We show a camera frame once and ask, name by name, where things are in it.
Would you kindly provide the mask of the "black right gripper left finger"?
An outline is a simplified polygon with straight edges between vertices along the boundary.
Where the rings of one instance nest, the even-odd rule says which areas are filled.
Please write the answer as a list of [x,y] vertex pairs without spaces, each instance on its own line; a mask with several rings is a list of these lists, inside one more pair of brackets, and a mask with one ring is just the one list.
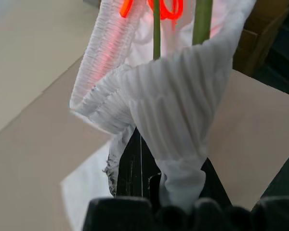
[[141,197],[160,207],[161,172],[138,129],[135,129],[119,160],[115,196]]

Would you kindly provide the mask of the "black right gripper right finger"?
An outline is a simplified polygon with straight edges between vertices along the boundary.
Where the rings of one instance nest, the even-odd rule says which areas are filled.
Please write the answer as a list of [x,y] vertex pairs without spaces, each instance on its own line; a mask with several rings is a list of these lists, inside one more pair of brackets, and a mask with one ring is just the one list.
[[203,164],[202,171],[206,173],[206,180],[200,198],[210,198],[219,205],[231,205],[231,201],[215,171],[211,161],[207,158]]

